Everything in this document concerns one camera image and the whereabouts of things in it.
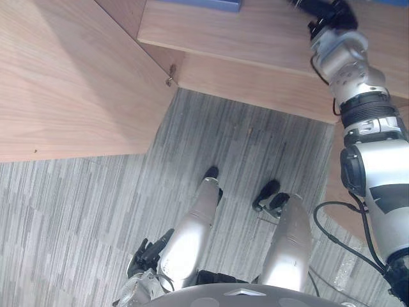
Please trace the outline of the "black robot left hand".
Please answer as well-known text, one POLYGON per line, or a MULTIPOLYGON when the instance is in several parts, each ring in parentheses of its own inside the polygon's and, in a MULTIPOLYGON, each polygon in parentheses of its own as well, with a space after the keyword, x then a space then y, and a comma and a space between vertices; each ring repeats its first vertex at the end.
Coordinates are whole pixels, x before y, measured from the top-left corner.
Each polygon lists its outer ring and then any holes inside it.
POLYGON ((173 233, 174 229, 170 228, 155 242, 150 242, 145 238, 128 263, 126 271, 127 278, 130 279, 136 274, 144 273, 150 269, 156 273, 160 253, 167 246, 173 233))

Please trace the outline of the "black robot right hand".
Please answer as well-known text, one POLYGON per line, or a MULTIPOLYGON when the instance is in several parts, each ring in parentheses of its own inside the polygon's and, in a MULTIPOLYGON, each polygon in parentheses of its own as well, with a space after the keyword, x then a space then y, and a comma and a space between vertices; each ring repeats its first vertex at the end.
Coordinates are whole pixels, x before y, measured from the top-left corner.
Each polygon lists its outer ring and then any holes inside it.
POLYGON ((301 0, 289 1, 295 8, 316 17, 308 24, 311 33, 325 26, 334 29, 356 30, 357 18, 347 1, 301 0))

